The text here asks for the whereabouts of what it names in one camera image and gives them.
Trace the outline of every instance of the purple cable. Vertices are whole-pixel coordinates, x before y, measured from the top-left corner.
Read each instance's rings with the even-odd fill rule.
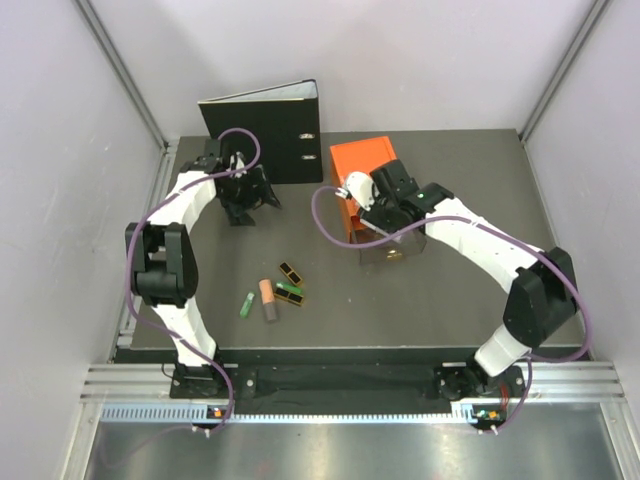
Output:
[[[472,223],[472,220],[469,218],[465,218],[465,217],[459,217],[459,216],[454,216],[454,215],[441,215],[438,217],[430,217],[430,218],[424,218],[422,220],[418,220],[415,223],[412,223],[411,225],[404,227],[400,230],[398,230],[397,232],[391,233],[388,236],[381,238],[380,240],[375,240],[373,242],[368,242],[368,243],[358,243],[358,244],[353,244],[353,243],[346,243],[346,242],[341,242],[340,240],[334,238],[328,231],[327,229],[324,227],[324,225],[322,225],[322,223],[320,222],[320,218],[318,216],[318,197],[320,196],[320,194],[322,192],[327,192],[327,191],[332,191],[332,192],[336,192],[338,189],[331,186],[331,185],[325,185],[320,187],[319,189],[317,189],[314,194],[313,197],[311,198],[311,214],[313,215],[313,220],[316,222],[316,225],[318,226],[318,229],[320,229],[320,231],[322,232],[322,234],[332,243],[334,243],[335,245],[338,245],[339,247],[344,247],[344,248],[351,248],[351,249],[362,249],[362,248],[372,248],[372,247],[377,247],[380,245],[384,245],[385,243],[389,242],[390,240],[393,240],[396,237],[399,237],[401,235],[404,235],[407,232],[410,232],[411,230],[414,230],[418,227],[421,227],[423,225],[427,225],[428,223],[434,223],[434,222],[441,222],[441,221],[455,221],[455,222],[463,222],[463,223]],[[578,293],[578,290],[576,289],[576,287],[571,283],[571,280],[569,280],[567,278],[567,276],[562,273],[560,271],[560,269],[558,267],[556,267],[553,262],[551,262],[547,257],[545,257],[544,255],[542,255],[540,252],[537,252],[536,250],[533,250],[529,245],[527,245],[524,242],[521,242],[520,240],[510,237],[509,235],[506,235],[502,232],[499,232],[498,230],[494,230],[491,227],[487,227],[486,225],[482,225],[482,224],[477,224],[476,228],[479,228],[480,230],[483,230],[491,235],[493,235],[494,237],[497,237],[501,240],[504,240],[505,242],[521,249],[524,250],[526,253],[528,253],[529,255],[533,256],[536,258],[536,260],[538,260],[540,263],[542,263],[545,267],[547,267],[549,270],[551,270],[553,272],[553,274],[558,277],[558,279],[562,282],[562,284],[567,288],[567,290],[569,290],[569,293],[571,293],[571,295],[573,296],[573,298],[575,298],[576,303],[578,304],[579,309],[582,311],[582,317],[584,318],[584,341],[582,346],[574,353],[567,355],[566,357],[561,357],[561,358],[545,358],[545,357],[540,357],[538,355],[531,355],[531,358],[534,360],[538,360],[541,362],[549,362],[549,363],[564,363],[564,362],[572,362],[574,360],[579,359],[580,357],[582,357],[585,353],[588,352],[589,348],[591,348],[591,342],[592,342],[592,323],[591,323],[591,314],[589,313],[589,310],[587,308],[587,305],[584,302],[584,299],[582,298],[582,296],[580,295],[580,293]]]
[[[527,379],[527,385],[524,387],[524,392],[522,392],[522,396],[520,397],[520,401],[516,408],[513,409],[510,415],[507,416],[507,419],[504,421],[502,425],[496,427],[496,434],[500,433],[502,430],[507,428],[507,426],[511,425],[515,418],[518,416],[522,407],[524,406],[524,402],[527,400],[529,396],[529,390],[531,390],[531,384],[533,383],[533,363],[531,357],[525,357],[525,361],[527,362],[527,372],[529,374],[529,378]]]
[[[253,133],[251,133],[249,130],[246,130],[244,128],[229,128],[228,130],[225,130],[218,136],[218,140],[221,140],[222,138],[226,137],[231,133],[243,133],[247,135],[249,138],[251,138],[251,140],[253,141],[253,144],[256,147],[256,154],[253,157],[253,160],[251,160],[251,162],[249,162],[247,165],[245,165],[242,168],[238,168],[238,169],[230,170],[226,172],[218,172],[203,178],[199,178],[198,180],[194,180],[193,182],[188,183],[184,187],[182,187],[179,192],[168,196],[158,205],[156,205],[151,210],[149,210],[138,222],[138,224],[136,225],[136,228],[133,231],[133,235],[131,236],[131,243],[129,244],[129,248],[127,249],[127,263],[126,263],[125,280],[124,280],[125,302],[127,304],[127,308],[129,309],[129,313],[131,313],[131,316],[133,318],[135,318],[138,322],[143,323],[149,327],[165,332],[166,334],[170,335],[173,338],[180,339],[180,343],[182,343],[182,345],[184,345],[185,348],[187,348],[190,352],[197,355],[198,357],[202,358],[202,360],[204,360],[205,363],[208,363],[209,365],[211,365],[224,379],[224,382],[227,385],[227,389],[229,390],[229,404],[227,406],[227,410],[225,411],[224,416],[222,417],[220,423],[216,425],[216,427],[211,429],[211,433],[213,432],[217,433],[220,430],[222,430],[227,424],[227,421],[229,420],[229,418],[231,417],[231,413],[233,410],[233,403],[234,403],[233,385],[231,384],[231,379],[229,378],[229,375],[227,375],[227,373],[224,371],[224,369],[220,365],[218,365],[216,362],[214,362],[212,358],[209,358],[204,353],[200,352],[197,348],[195,348],[189,342],[182,339],[181,336],[178,335],[176,332],[174,332],[173,330],[163,325],[156,324],[144,318],[142,315],[140,315],[139,312],[136,312],[135,306],[133,305],[133,295],[131,294],[131,272],[133,270],[133,252],[135,251],[135,246],[136,246],[138,237],[140,235],[140,232],[142,232],[142,229],[146,225],[147,221],[154,213],[156,213],[158,210],[167,206],[169,203],[175,200],[182,192],[185,192],[186,190],[189,190],[190,188],[195,187],[196,185],[199,185],[203,182],[207,182],[210,180],[215,180],[216,178],[228,177],[236,173],[242,173],[246,170],[249,170],[250,168],[253,168],[258,163],[258,160],[260,159],[261,150],[260,150],[260,142],[258,141],[256,136]],[[143,441],[140,445],[136,446],[127,455],[125,455],[124,459],[113,464],[110,464],[107,461],[104,451],[101,450],[102,461],[108,468],[117,468],[121,466],[124,462],[126,462],[129,458],[131,458],[132,455],[134,455],[136,452],[138,452],[141,448],[145,447],[149,443],[153,442],[154,440],[162,437],[163,435],[169,432],[173,432],[175,430],[181,430],[181,429],[190,430],[191,427],[187,425],[180,425],[180,426],[172,426],[172,427],[166,428],[165,430],[162,430],[157,434],[153,435],[152,437],[148,438],[147,440]]]

